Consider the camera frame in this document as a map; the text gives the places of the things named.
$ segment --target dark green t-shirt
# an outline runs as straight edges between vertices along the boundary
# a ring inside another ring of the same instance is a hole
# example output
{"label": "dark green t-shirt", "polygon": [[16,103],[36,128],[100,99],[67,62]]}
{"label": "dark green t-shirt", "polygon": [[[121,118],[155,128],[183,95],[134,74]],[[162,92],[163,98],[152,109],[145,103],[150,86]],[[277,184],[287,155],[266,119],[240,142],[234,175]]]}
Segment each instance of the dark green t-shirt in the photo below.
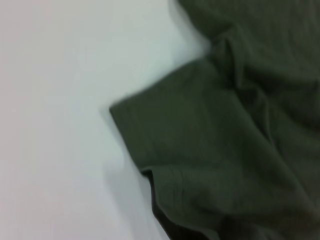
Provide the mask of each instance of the dark green t-shirt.
{"label": "dark green t-shirt", "polygon": [[179,2],[212,51],[110,108],[159,221],[172,240],[319,240],[320,0]]}

